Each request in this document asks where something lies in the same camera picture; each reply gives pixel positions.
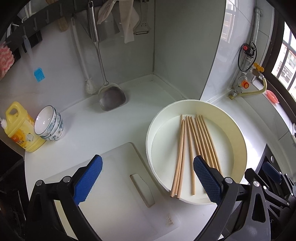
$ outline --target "stacked bowls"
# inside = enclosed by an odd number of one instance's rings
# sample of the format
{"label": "stacked bowls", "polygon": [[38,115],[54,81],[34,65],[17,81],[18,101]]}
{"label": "stacked bowls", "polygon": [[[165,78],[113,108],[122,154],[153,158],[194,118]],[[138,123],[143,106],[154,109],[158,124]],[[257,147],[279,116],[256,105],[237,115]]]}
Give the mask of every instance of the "stacked bowls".
{"label": "stacked bowls", "polygon": [[44,140],[61,139],[64,133],[64,123],[60,113],[51,105],[44,107],[36,118],[34,130]]}

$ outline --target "cutting board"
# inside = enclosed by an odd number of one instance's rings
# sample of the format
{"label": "cutting board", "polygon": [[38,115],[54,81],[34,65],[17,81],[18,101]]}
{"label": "cutting board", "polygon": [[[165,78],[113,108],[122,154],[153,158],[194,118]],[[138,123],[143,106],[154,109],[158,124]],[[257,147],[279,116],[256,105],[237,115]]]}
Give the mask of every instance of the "cutting board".
{"label": "cutting board", "polygon": [[[131,143],[114,148],[104,154],[103,169],[86,201],[79,204],[92,228],[104,241],[155,240],[179,227],[180,222],[167,205]],[[90,160],[45,180],[60,181],[72,176]],[[149,186],[155,204],[147,207],[133,184],[130,175],[139,174]],[[55,201],[67,234],[76,238],[59,201]]]}

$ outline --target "black rack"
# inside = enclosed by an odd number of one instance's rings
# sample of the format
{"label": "black rack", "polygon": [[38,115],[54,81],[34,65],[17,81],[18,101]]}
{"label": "black rack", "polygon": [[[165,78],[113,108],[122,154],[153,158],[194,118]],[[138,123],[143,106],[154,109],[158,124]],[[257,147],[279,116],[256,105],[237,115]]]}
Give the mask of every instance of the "black rack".
{"label": "black rack", "polygon": [[[106,0],[93,0],[94,6],[102,6]],[[75,12],[83,11],[87,8],[88,0],[59,0],[41,9],[19,27],[17,27],[8,38],[7,46],[14,52],[22,43],[23,35],[31,37],[40,29],[61,17],[71,16]]]}

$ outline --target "wall hook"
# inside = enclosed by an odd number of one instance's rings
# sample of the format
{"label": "wall hook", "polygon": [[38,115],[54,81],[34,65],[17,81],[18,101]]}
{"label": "wall hook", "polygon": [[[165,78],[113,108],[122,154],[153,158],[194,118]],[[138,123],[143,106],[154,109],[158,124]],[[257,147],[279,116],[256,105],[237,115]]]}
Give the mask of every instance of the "wall hook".
{"label": "wall hook", "polygon": [[62,17],[63,16],[63,9],[62,9],[62,4],[59,4],[59,15]]}
{"label": "wall hook", "polygon": [[33,29],[34,29],[34,31],[37,31],[38,30],[36,18],[34,18],[34,27],[33,27]]}
{"label": "wall hook", "polygon": [[46,23],[49,23],[49,15],[48,15],[48,10],[46,10],[46,20],[45,20]]}
{"label": "wall hook", "polygon": [[73,4],[74,4],[74,10],[75,10],[75,12],[76,12],[76,11],[77,11],[76,0],[73,0]]}

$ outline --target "screw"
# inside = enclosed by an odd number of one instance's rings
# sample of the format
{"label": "screw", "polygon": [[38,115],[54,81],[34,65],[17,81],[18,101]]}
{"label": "screw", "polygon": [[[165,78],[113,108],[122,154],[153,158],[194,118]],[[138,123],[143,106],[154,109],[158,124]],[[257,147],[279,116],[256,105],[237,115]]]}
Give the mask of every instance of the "screw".
{"label": "screw", "polygon": [[225,178],[225,182],[230,184],[230,183],[232,183],[232,179],[230,177],[227,177],[227,178]]}
{"label": "screw", "polygon": [[71,177],[66,176],[63,178],[63,182],[68,183],[71,180]]}
{"label": "screw", "polygon": [[254,181],[253,184],[254,184],[255,187],[259,187],[260,186],[260,183],[257,182],[257,181]]}
{"label": "screw", "polygon": [[36,182],[36,186],[41,186],[41,184],[42,184],[42,180],[38,180],[38,181]]}

